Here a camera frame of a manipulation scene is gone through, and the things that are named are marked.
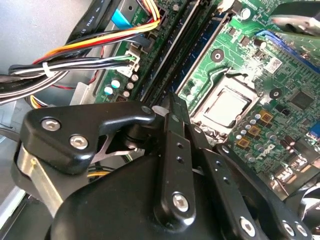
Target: white connector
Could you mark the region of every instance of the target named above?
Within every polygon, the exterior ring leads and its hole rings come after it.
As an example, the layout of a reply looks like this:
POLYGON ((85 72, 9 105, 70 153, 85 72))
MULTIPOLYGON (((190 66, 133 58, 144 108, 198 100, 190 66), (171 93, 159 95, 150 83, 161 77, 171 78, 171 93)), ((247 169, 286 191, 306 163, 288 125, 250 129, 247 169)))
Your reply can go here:
POLYGON ((118 73, 121 73, 126 77, 131 78, 133 71, 137 72, 139 70, 140 54, 141 51, 139 49, 130 46, 130 48, 125 52, 124 55, 130 55, 131 57, 134 57, 134 59, 130 60, 130 64, 128 67, 118 69, 118 73))

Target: black plastic bracket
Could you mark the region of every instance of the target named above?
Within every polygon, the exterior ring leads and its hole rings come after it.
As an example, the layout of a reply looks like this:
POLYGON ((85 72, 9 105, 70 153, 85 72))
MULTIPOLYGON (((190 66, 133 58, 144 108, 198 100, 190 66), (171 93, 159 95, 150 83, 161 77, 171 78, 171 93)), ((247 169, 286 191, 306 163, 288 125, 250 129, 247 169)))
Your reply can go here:
POLYGON ((115 133, 120 128, 150 124, 156 114, 141 102, 49 107, 28 112, 21 127, 21 141, 32 155, 67 174, 84 172, 97 152, 98 136, 115 133), (43 120, 54 119, 60 127, 47 130, 43 120), (72 136, 84 137, 88 144, 77 149, 72 136))
POLYGON ((170 95, 171 112, 165 116, 163 148, 154 214, 173 232, 184 231, 196 218, 196 200, 190 142, 185 139, 185 123, 179 102, 170 95))
POLYGON ((225 145, 215 150, 223 156, 243 196, 257 209, 256 221, 270 239, 311 240, 312 234, 305 224, 272 192, 268 186, 225 145))
POLYGON ((224 158, 211 151, 204 132, 196 125, 187 127, 192 147, 192 159, 198 159, 208 180, 215 211, 226 239, 267 240, 253 220, 224 158))

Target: wire bundle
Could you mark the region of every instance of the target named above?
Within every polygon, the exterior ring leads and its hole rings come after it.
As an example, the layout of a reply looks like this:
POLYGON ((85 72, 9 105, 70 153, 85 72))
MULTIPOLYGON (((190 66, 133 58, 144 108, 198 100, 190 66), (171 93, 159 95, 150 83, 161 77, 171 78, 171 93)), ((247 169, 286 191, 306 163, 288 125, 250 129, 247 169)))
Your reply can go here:
MULTIPOLYGON (((128 66, 131 59, 126 55, 116 58, 85 56, 92 48, 122 41, 134 42, 141 46, 148 44, 142 33, 158 26, 160 13, 154 0, 139 1, 143 2, 145 9, 152 15, 150 21, 125 30, 101 32, 99 30, 106 28, 119 3, 111 0, 94 0, 72 31, 66 45, 49 51, 34 61, 33 65, 14 65, 10 67, 9 75, 0 75, 0 104, 25 98, 55 85, 69 71, 117 69, 128 66), (92 16, 97 21, 94 24, 87 24, 92 16)), ((46 106, 35 97, 30 97, 30 103, 37 108, 46 106)))

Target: cpu socket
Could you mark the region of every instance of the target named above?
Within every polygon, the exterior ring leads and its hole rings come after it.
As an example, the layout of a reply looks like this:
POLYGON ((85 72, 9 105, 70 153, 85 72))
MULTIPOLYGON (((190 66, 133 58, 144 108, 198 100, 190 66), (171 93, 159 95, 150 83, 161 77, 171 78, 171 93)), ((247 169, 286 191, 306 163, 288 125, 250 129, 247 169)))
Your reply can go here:
POLYGON ((219 133, 229 134, 260 99, 244 83, 242 74, 226 74, 201 100, 191 119, 219 133))

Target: motherboard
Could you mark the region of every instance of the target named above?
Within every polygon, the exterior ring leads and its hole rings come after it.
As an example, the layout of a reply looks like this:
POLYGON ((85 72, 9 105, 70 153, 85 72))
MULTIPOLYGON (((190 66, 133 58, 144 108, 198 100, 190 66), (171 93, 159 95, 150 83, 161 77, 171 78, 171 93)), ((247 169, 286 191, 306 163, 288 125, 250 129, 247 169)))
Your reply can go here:
MULTIPOLYGON (((320 39, 283 29, 290 3, 158 0, 150 46, 118 46, 132 69, 107 72, 96 103, 153 106, 176 92, 212 146, 227 143, 275 192, 293 193, 319 173, 320 39)), ((138 7, 130 23, 147 20, 138 7)))

